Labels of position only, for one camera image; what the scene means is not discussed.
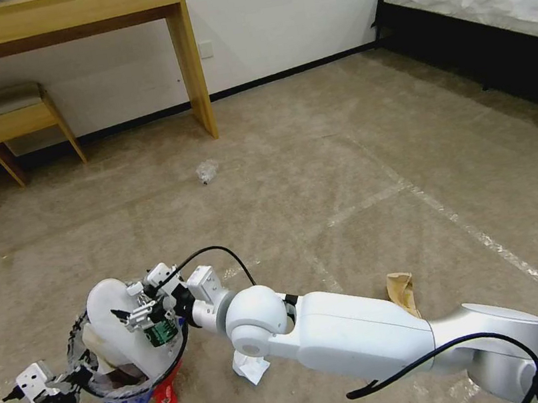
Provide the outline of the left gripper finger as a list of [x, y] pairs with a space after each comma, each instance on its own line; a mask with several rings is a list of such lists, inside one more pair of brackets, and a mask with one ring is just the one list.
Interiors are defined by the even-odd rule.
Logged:
[[70, 383], [78, 388], [88, 388], [97, 384], [98, 364], [78, 364], [69, 374]]

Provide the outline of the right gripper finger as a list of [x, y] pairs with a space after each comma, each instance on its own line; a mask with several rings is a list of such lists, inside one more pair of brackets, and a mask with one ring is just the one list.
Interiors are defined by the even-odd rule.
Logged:
[[127, 285], [126, 293], [136, 303], [150, 302], [161, 298], [160, 292], [148, 282], [143, 284], [139, 282], [131, 282]]
[[110, 313], [130, 332], [148, 330], [167, 321], [165, 309], [158, 302], [138, 306], [132, 311], [111, 309]]

